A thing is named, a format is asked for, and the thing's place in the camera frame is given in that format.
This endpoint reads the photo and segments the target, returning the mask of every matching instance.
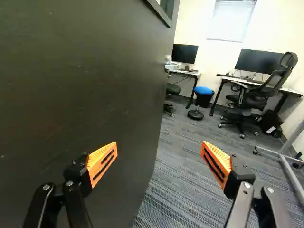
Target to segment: screw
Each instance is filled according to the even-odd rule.
[[[42,189],[43,190],[48,190],[51,186],[49,186],[48,184],[43,185]]]
[[[73,182],[70,180],[66,183],[67,186],[71,186],[72,184],[73,184]]]
[[[275,192],[271,187],[268,187],[267,190],[268,190],[270,193],[274,193],[274,192]]]
[[[250,184],[249,183],[245,182],[244,185],[245,185],[246,188],[250,189]]]

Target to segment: desk leg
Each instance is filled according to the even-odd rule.
[[[215,97],[215,100],[214,100],[214,102],[212,104],[212,107],[211,107],[211,110],[210,110],[210,113],[209,113],[210,116],[213,116],[214,108],[215,108],[215,105],[217,104],[217,101],[218,101],[218,98],[219,98],[219,94],[222,91],[223,85],[224,85],[224,81],[222,80],[221,83],[220,83],[219,89],[218,89],[217,96]]]
[[[282,98],[281,98],[280,101],[277,103],[277,105],[276,105],[276,107],[275,107],[275,109],[274,109],[274,112],[275,112],[275,113],[278,113],[278,112],[281,110],[281,108],[282,108],[284,102],[286,101],[287,97],[288,97],[288,94],[283,94]]]
[[[195,78],[195,81],[194,81],[193,88],[192,88],[192,93],[191,93],[190,101],[189,101],[189,103],[187,104],[186,109],[189,109],[190,106],[191,106],[191,104],[193,103],[194,88],[196,87],[197,82],[198,82],[198,78],[196,77],[196,78]]]

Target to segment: dark wooden door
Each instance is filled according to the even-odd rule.
[[[113,141],[118,158],[85,202],[95,227],[132,225],[153,171],[178,6],[168,28],[143,0],[1,1],[1,227],[19,227],[35,188]]]

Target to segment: chair armrest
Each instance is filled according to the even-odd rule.
[[[234,84],[236,84],[236,85],[242,87],[243,89],[248,89],[248,86],[245,85],[245,84],[243,84],[243,83],[241,83],[241,82],[231,81],[231,83],[234,83]]]
[[[231,81],[231,83],[236,84],[241,88],[239,91],[237,104],[238,104],[238,106],[243,106],[245,99],[246,99],[245,95],[248,90],[248,86],[241,82],[236,82],[236,81]]]

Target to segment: standing desk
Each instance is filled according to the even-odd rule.
[[[260,83],[256,83],[256,82],[249,82],[249,81],[246,81],[245,79],[240,79],[240,78],[236,78],[236,77],[226,77],[226,76],[222,76],[222,81],[220,83],[220,86],[219,86],[219,89],[218,89],[218,93],[217,93],[217,96],[214,100],[214,103],[211,107],[211,110],[210,110],[210,113],[209,115],[210,116],[213,116],[213,113],[214,113],[214,108],[215,108],[215,105],[217,104],[217,101],[218,101],[218,98],[219,98],[219,94],[220,92],[222,91],[222,88],[223,88],[223,85],[227,82],[241,82],[245,85],[251,85],[251,86],[260,86],[261,84]],[[288,88],[285,88],[285,87],[282,87],[279,89],[279,92],[283,94],[282,98],[280,99],[280,101],[278,102],[278,104],[276,105],[275,109],[274,109],[274,112],[275,113],[278,113],[284,102],[286,101],[287,97],[289,95],[293,95],[293,96],[297,96],[297,97],[302,97],[303,94],[295,91],[295,90],[292,90],[292,89],[288,89]]]
[[[183,71],[183,70],[170,70],[169,71],[170,74],[174,73],[174,74],[182,74],[182,75],[187,75],[191,78],[194,78],[194,84],[193,84],[193,88],[192,88],[192,93],[191,93],[191,97],[190,97],[190,101],[188,102],[186,109],[189,109],[191,104],[193,103],[193,97],[194,97],[194,88],[196,87],[196,84],[198,82],[199,77],[201,76],[201,72],[191,72],[191,71]]]

